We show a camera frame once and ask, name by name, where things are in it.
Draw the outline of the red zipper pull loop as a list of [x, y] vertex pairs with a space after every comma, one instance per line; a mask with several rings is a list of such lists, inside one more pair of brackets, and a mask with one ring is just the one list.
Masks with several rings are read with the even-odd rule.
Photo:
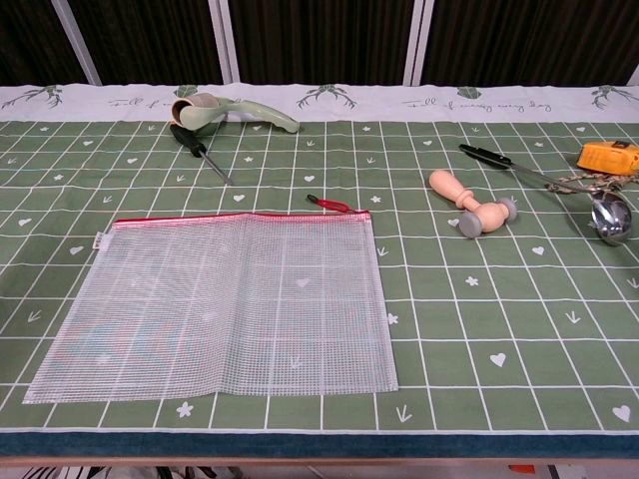
[[307, 199], [312, 204], [317, 205], [318, 207], [324, 210], [328, 210], [328, 211], [336, 212], [340, 214], [357, 214], [357, 210], [354, 210], [350, 205], [342, 203], [342, 202], [332, 201], [328, 199], [321, 199], [311, 194], [307, 195]]

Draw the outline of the green patterned cutting mat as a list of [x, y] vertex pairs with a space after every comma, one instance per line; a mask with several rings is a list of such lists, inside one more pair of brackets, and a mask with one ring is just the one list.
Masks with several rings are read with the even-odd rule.
[[[290, 135], [234, 117], [172, 139], [191, 86], [0, 87], [0, 432], [639, 434], [639, 185], [627, 244], [588, 200], [487, 168], [466, 143], [572, 177], [589, 142], [639, 145], [635, 87], [214, 86], [284, 111]], [[428, 182], [456, 177], [518, 215], [470, 239]], [[121, 218], [301, 213], [307, 194], [372, 213], [398, 389], [381, 394], [30, 404], [25, 394]]]

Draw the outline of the pale green lint roller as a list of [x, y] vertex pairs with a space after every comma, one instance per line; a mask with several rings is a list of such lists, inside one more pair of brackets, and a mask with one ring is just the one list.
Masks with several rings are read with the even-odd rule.
[[250, 114], [289, 133], [296, 133], [300, 123], [287, 114], [249, 100], [231, 100], [210, 93], [178, 98], [171, 107], [173, 120], [181, 127], [196, 131], [229, 112]]

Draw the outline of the yellow tape measure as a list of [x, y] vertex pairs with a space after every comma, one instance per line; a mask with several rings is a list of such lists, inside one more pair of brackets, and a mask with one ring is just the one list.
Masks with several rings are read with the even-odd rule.
[[624, 141], [586, 143], [577, 166], [598, 173], [632, 176], [639, 173], [639, 146]]

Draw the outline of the black white striped object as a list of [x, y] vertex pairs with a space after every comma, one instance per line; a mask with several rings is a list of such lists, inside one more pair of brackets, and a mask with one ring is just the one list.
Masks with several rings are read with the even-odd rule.
[[100, 479], [109, 470], [98, 466], [40, 466], [29, 468], [20, 479]]

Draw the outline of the dark pleated curtain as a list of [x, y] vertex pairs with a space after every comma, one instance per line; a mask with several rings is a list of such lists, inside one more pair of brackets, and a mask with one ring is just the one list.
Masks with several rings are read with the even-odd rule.
[[[68, 0], [101, 81], [219, 84], [207, 0]], [[414, 0], [230, 0], [251, 84], [398, 85]], [[458, 87], [624, 85], [639, 0], [434, 0], [420, 80]], [[83, 83], [51, 0], [0, 0], [0, 85]]]

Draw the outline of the clear mesh zipper pouch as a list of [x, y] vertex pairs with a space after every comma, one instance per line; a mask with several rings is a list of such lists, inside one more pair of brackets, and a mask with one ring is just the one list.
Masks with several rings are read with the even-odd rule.
[[28, 403], [398, 387], [366, 212], [113, 224]]

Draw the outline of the black handled screwdriver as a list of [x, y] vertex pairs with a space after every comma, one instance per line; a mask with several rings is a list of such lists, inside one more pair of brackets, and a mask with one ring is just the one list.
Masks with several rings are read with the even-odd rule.
[[196, 158], [202, 158], [209, 167], [223, 180], [225, 185], [231, 186], [233, 184], [230, 177], [224, 173], [218, 165], [208, 156], [207, 148], [196, 137], [195, 133], [184, 127], [179, 126], [177, 123], [170, 125], [170, 130], [174, 138], [191, 154]]

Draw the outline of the dark blue under cloth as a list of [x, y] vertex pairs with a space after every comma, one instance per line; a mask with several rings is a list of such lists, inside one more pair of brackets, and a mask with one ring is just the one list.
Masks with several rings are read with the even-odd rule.
[[639, 434], [0, 433], [0, 456], [639, 459]]

